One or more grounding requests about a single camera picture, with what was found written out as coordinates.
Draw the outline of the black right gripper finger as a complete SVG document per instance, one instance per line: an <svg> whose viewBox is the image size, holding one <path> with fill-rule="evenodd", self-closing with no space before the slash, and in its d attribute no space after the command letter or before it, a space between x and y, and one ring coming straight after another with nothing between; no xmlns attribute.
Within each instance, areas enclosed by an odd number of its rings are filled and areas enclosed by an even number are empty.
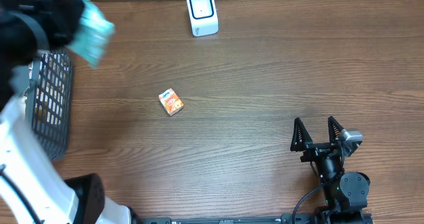
<svg viewBox="0 0 424 224"><path fill-rule="evenodd" d="M327 121L329 128L329 141L330 143L334 143L344 127L333 116L330 116Z"/></svg>
<svg viewBox="0 0 424 224"><path fill-rule="evenodd" d="M307 132L299 117L294 120L293 137L290 150L292 152L306 151L313 144L313 140Z"/></svg>

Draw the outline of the teal tissue pack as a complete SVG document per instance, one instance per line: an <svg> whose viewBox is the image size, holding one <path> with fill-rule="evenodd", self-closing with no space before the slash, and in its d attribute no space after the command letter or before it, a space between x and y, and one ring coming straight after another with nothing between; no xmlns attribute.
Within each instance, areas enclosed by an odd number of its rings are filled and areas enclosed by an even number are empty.
<svg viewBox="0 0 424 224"><path fill-rule="evenodd" d="M66 47L82 57L90 68L98 68L115 33L115 25L106 19L91 0L80 1L83 2L84 9L79 18L78 29L74 39Z"/></svg>

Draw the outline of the small orange box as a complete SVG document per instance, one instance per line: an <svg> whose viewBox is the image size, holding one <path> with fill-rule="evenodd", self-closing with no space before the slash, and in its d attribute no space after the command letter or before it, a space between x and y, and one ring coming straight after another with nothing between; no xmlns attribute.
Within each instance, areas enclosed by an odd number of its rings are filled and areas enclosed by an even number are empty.
<svg viewBox="0 0 424 224"><path fill-rule="evenodd" d="M184 108L184 103L172 88L161 93L158 99L169 116L175 115Z"/></svg>

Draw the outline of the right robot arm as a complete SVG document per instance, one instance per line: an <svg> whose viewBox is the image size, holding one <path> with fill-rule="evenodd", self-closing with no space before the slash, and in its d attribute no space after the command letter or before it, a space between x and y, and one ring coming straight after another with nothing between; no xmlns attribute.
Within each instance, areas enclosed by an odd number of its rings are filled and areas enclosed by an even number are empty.
<svg viewBox="0 0 424 224"><path fill-rule="evenodd" d="M306 193L294 207L290 223L363 224L372 223L371 214L363 209L368 206L370 179L362 172L346 172L345 159L362 144L363 135L358 130L345 129L334 117L327 119L329 141L315 143L298 117L293 122L290 150L301 152L301 162L306 162L320 184ZM310 196L323 190L325 206L302 218L297 211Z"/></svg>

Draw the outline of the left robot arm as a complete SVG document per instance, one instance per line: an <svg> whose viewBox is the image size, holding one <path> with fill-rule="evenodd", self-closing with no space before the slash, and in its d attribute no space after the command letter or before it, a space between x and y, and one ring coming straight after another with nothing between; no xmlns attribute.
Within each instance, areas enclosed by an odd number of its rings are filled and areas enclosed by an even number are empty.
<svg viewBox="0 0 424 224"><path fill-rule="evenodd" d="M90 0L1 0L1 198L19 223L140 221L97 174L61 178L21 103L37 59L67 47L95 68L114 30Z"/></svg>

